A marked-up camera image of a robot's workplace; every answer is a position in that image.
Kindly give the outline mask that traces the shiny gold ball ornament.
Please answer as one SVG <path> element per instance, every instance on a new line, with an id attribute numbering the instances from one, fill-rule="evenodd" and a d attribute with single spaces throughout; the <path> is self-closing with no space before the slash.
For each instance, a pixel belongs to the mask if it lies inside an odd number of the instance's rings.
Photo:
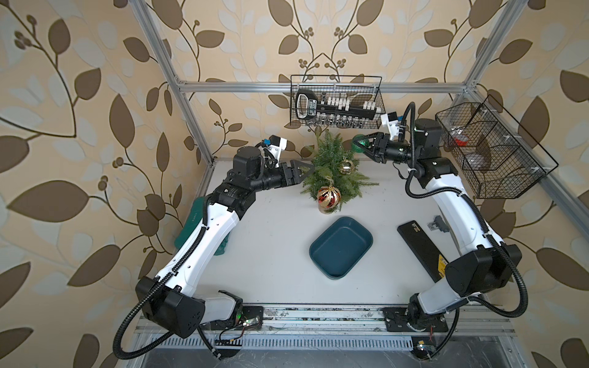
<path id="1" fill-rule="evenodd" d="M 351 175 L 355 171 L 354 162 L 349 159 L 345 159 L 339 163 L 338 170 L 341 175 Z"/>

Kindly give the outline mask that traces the green glitter ball ornament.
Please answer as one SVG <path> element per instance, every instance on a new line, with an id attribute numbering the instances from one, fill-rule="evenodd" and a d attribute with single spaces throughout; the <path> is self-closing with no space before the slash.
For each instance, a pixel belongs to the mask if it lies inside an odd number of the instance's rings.
<path id="1" fill-rule="evenodd" d="M 352 139 L 351 148 L 355 153 L 360 153 L 359 150 L 374 150 L 374 144 L 354 144 Z"/>

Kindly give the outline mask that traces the small green christmas tree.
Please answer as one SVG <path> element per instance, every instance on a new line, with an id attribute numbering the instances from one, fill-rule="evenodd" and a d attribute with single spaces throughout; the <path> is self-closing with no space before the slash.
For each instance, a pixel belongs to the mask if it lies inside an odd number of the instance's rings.
<path id="1" fill-rule="evenodd" d="M 341 175 L 338 170 L 339 163 L 345 159 L 353 161 L 355 165 L 355 171 L 347 176 Z M 320 188 L 328 185 L 327 177 L 330 176 L 341 192 L 341 202 L 336 210 L 341 210 L 342 206 L 352 199 L 362 197 L 365 187 L 378 186 L 377 182 L 373 182 L 359 171 L 359 159 L 351 150 L 345 148 L 340 134 L 334 135 L 326 131 L 319 136 L 311 163 L 314 165 L 314 173 L 303 182 L 302 194 L 309 195 L 317 203 L 317 193 Z"/>

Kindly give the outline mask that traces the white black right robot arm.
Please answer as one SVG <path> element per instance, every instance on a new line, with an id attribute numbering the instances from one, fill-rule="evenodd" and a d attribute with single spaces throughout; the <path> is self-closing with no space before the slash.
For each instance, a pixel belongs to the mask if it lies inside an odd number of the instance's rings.
<path id="1" fill-rule="evenodd" d="M 433 198 L 449 226 L 460 256 L 445 268 L 444 276 L 427 291 L 414 294 L 403 317 L 414 331 L 425 331 L 447 312 L 476 302 L 507 318 L 523 316 L 529 293 L 517 265 L 522 253 L 507 245 L 492 229 L 463 185 L 453 163 L 439 148 L 443 128 L 437 122 L 423 124 L 410 103 L 402 117 L 385 116 L 388 133 L 377 132 L 353 139 L 354 147 L 376 163 L 403 163 L 408 167 L 405 192 L 412 199 Z M 518 305 L 511 311 L 497 308 L 483 294 L 514 280 Z"/>

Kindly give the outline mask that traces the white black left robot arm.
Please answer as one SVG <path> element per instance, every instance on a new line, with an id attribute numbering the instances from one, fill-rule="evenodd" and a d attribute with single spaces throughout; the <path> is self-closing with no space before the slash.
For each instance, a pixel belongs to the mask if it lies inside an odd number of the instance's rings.
<path id="1" fill-rule="evenodd" d="M 114 336 L 115 357 L 119 360 L 141 357 L 173 335 L 187 338 L 198 333 L 202 336 L 202 325 L 210 322 L 228 322 L 236 326 L 242 299 L 227 291 L 198 298 L 195 294 L 199 279 L 222 241 L 255 202 L 257 193 L 296 186 L 312 173 L 313 164 L 294 159 L 289 163 L 280 162 L 279 156 L 263 145 L 238 149 L 224 181 L 205 197 L 202 219 L 182 248 L 156 277 L 143 277 L 136 286 L 139 301 Z M 127 352 L 122 340 L 138 314 L 166 332 L 147 346 Z"/>

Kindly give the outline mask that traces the red gold striped ornament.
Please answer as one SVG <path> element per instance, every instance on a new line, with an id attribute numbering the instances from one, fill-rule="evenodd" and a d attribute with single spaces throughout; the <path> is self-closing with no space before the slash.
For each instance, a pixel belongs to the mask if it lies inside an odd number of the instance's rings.
<path id="1" fill-rule="evenodd" d="M 340 205 L 341 192 L 334 185 L 334 180 L 328 176 L 328 185 L 323 186 L 317 193 L 318 209 L 323 214 L 333 213 Z"/>

